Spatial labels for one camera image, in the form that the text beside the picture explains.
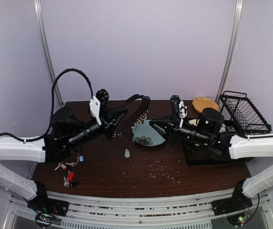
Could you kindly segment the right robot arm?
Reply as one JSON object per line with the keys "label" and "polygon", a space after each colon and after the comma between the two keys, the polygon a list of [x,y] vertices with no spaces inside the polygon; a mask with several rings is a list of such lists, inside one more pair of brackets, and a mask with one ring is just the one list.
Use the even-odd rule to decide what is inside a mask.
{"label": "right robot arm", "polygon": [[[191,145],[198,145],[214,160],[236,160],[254,157],[273,157],[273,134],[243,135],[221,132],[224,116],[213,108],[205,108],[197,124],[192,125],[178,114],[154,118],[149,125],[167,141],[181,139]],[[239,210],[246,200],[273,187],[273,164],[257,175],[237,183],[228,200],[231,210]]]}

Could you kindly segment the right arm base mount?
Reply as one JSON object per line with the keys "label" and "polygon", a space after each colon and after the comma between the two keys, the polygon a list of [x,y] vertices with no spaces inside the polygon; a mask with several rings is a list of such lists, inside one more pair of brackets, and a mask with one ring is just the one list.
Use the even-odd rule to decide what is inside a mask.
{"label": "right arm base mount", "polygon": [[242,197],[230,197],[212,202],[215,216],[226,216],[227,222],[234,227],[242,227],[250,216],[251,199]]}

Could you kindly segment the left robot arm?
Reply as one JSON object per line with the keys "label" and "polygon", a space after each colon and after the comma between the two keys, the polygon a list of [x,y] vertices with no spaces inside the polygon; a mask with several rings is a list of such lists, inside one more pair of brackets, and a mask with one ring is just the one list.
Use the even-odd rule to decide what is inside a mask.
{"label": "left robot arm", "polygon": [[[17,140],[8,135],[0,137],[0,162],[2,160],[33,161],[58,164],[71,156],[91,140],[104,134],[109,140],[127,114],[127,108],[107,108],[97,118],[86,122],[78,120],[71,107],[63,107],[51,116],[53,132],[39,140],[23,138]],[[0,163],[0,186],[24,197],[42,212],[52,208],[45,185],[21,177]]]}

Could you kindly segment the grey leather key holder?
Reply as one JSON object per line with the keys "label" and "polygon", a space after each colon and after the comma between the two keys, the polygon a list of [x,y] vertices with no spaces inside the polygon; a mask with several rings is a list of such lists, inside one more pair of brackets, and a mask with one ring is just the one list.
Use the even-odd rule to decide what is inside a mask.
{"label": "grey leather key holder", "polygon": [[130,98],[121,103],[119,108],[128,108],[129,104],[138,99],[141,99],[140,105],[130,116],[121,120],[120,124],[118,125],[119,130],[124,130],[125,128],[134,126],[134,123],[136,123],[137,120],[149,109],[151,103],[150,97],[139,94],[132,95]]}

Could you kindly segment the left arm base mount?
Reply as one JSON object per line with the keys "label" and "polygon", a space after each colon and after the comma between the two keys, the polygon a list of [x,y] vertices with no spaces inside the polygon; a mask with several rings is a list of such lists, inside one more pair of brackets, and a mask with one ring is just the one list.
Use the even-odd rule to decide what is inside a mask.
{"label": "left arm base mount", "polygon": [[49,198],[45,192],[38,192],[35,198],[24,200],[27,207],[36,213],[35,223],[41,228],[51,226],[57,216],[65,217],[69,208],[67,201]]}

